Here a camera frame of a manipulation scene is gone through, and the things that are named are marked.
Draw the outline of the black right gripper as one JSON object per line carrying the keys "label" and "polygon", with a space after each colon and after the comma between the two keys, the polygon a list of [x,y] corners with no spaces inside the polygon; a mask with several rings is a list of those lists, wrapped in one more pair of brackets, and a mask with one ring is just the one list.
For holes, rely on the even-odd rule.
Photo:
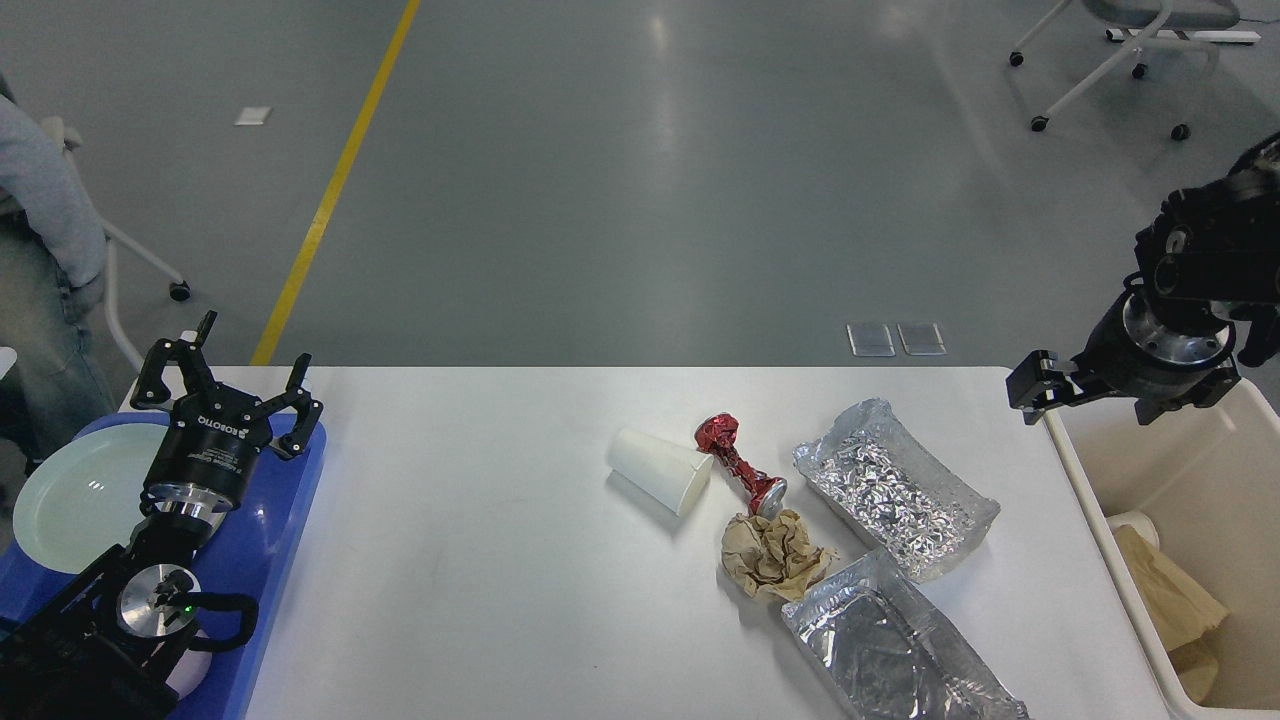
{"label": "black right gripper", "polygon": [[1207,304],[1125,290],[1073,360],[1029,352],[1006,377],[1007,404],[1033,427],[1057,407],[1133,397],[1137,423],[1149,427],[1188,404],[1211,407],[1235,388],[1235,340],[1234,324]]}

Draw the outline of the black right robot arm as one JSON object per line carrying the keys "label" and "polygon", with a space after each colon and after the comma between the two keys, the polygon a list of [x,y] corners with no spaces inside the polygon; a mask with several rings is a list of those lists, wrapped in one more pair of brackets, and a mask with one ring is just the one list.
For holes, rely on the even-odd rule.
{"label": "black right robot arm", "polygon": [[1068,361],[1029,352],[1005,380],[1034,425],[1056,407],[1133,398],[1148,425],[1212,407],[1277,354],[1279,140],[1245,150],[1225,177],[1171,192],[1135,236],[1137,270]]}

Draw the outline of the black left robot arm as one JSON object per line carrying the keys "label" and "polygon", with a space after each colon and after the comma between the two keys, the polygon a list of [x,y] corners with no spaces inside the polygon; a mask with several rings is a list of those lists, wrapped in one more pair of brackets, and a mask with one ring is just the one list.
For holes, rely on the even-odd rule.
{"label": "black left robot arm", "polygon": [[3,641],[5,719],[164,719],[168,683],[189,651],[224,653],[256,632],[259,601],[201,585],[195,562],[238,510],[260,455],[301,456],[323,414],[301,354],[284,389],[260,398],[218,380],[204,356],[216,320],[192,340],[157,340],[131,396],[164,410],[166,433],[140,491],[141,523]]}

